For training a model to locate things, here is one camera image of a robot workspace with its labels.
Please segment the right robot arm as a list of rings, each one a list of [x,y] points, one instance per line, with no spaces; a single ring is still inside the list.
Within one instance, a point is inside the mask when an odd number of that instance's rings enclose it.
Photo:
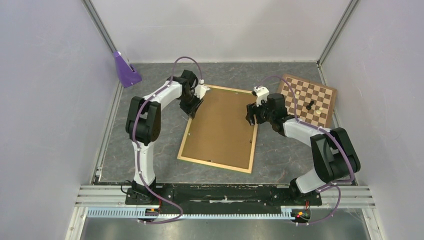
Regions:
[[[323,128],[288,114],[280,93],[252,93],[254,103],[246,106],[251,126],[270,123],[278,134],[311,148],[313,169],[290,182],[289,199],[302,204],[313,191],[322,192],[341,183],[352,183],[361,168],[360,161],[344,128]]]

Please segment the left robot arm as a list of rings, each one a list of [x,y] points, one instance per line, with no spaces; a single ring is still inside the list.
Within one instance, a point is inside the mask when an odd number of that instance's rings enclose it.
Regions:
[[[178,100],[179,107],[194,118],[209,90],[202,79],[184,70],[179,77],[169,77],[154,92],[131,99],[125,125],[134,149],[135,173],[128,190],[130,197],[138,197],[145,204],[157,198],[153,158],[155,142],[161,133],[162,110]]]

